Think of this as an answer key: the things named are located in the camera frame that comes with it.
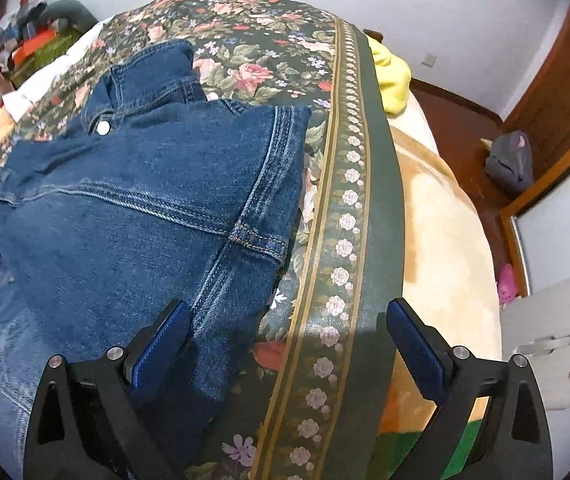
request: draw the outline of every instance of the yellow cloth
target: yellow cloth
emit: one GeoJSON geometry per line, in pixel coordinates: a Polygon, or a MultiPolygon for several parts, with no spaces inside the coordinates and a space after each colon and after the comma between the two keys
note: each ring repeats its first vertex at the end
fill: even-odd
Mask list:
{"type": "Polygon", "coordinates": [[[388,114],[399,114],[407,105],[409,98],[409,81],[412,72],[409,65],[394,56],[382,43],[367,36],[369,48],[374,56],[376,78],[383,98],[383,108],[388,114]]]}

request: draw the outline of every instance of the wooden door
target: wooden door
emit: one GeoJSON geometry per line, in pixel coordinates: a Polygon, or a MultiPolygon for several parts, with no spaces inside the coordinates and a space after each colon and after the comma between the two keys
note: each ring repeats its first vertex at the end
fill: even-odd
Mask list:
{"type": "Polygon", "coordinates": [[[570,8],[554,46],[502,129],[527,133],[535,178],[541,177],[569,150],[570,8]]]}

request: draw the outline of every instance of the denim jacket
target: denim jacket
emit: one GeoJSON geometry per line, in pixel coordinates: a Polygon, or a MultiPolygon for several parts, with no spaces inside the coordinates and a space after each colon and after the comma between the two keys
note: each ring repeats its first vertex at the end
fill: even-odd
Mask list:
{"type": "Polygon", "coordinates": [[[0,463],[22,477],[47,359],[126,346],[172,298],[189,344],[140,409],[177,470],[245,355],[287,253],[305,107],[208,102],[186,41],[113,66],[51,142],[0,168],[0,463]]]}

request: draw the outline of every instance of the black clamp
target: black clamp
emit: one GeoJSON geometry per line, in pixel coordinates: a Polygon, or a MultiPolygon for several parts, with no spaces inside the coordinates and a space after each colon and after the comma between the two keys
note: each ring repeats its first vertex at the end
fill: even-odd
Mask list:
{"type": "Polygon", "coordinates": [[[189,326],[189,307],[172,300],[126,348],[77,363],[52,356],[31,410],[24,478],[175,480],[135,407],[158,390],[189,326]]]}
{"type": "Polygon", "coordinates": [[[543,401],[526,357],[476,358],[450,347],[409,304],[389,303],[387,330],[422,396],[436,411],[392,480],[438,480],[458,446],[476,399],[489,397],[478,436],[457,480],[551,480],[552,447],[543,401]]]}

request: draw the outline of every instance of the beige blanket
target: beige blanket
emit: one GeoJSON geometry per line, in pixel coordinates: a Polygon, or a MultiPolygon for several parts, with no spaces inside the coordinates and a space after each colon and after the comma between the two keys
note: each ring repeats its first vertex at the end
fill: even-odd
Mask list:
{"type": "MultiPolygon", "coordinates": [[[[474,205],[444,160],[401,130],[391,131],[404,191],[402,295],[450,345],[500,360],[494,265],[474,205]]],[[[470,420],[482,417],[485,404],[476,403],[470,420]]],[[[380,433],[421,431],[433,410],[397,354],[380,433]]]]}

